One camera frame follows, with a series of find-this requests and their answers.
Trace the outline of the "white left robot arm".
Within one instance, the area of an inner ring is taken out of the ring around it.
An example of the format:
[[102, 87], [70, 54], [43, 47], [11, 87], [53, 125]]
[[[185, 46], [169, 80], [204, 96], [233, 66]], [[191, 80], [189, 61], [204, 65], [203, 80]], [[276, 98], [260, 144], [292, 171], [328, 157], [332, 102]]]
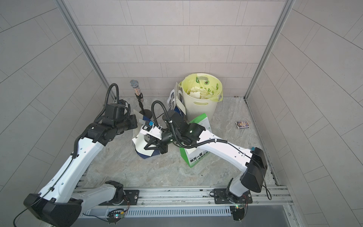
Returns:
[[75, 139], [73, 152], [37, 194], [29, 194], [23, 204], [35, 218], [55, 227], [70, 227], [81, 213], [103, 202], [119, 205], [126, 201], [123, 184], [109, 180], [86, 194], [74, 194], [79, 180], [97, 154], [117, 135], [137, 128], [136, 116], [128, 102], [108, 99], [113, 83], [106, 92], [105, 104], [95, 120]]

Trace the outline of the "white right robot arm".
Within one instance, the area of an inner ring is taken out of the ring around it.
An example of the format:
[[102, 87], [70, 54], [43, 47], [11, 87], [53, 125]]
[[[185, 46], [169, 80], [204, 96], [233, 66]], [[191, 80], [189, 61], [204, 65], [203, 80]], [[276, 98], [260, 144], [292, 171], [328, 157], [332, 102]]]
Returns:
[[167, 110], [161, 101], [154, 101], [152, 107], [159, 104], [163, 111], [163, 129], [156, 119], [146, 121], [137, 136], [133, 138], [137, 152], [158, 150], [164, 154], [168, 145], [173, 143], [179, 148], [201, 148], [233, 164], [240, 170], [240, 175], [228, 183], [223, 199], [231, 203], [247, 203], [250, 191], [260, 193], [266, 186], [265, 175], [268, 169], [263, 150], [246, 149], [234, 145], [214, 135], [210, 130], [197, 123], [187, 123], [176, 111]]

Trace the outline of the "green white paper bag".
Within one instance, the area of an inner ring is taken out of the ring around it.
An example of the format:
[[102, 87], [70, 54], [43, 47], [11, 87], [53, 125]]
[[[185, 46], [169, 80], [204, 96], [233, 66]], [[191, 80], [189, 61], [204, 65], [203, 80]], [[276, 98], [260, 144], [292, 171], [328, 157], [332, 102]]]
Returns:
[[[205, 113], [194, 118], [192, 121], [190, 121], [190, 123], [199, 124], [205, 127], [207, 130], [211, 131], [209, 119]], [[193, 167], [194, 165], [196, 165], [206, 154], [208, 154], [208, 151], [203, 150], [200, 147], [191, 149], [179, 148], [179, 151], [181, 157], [189, 165], [189, 167]]]

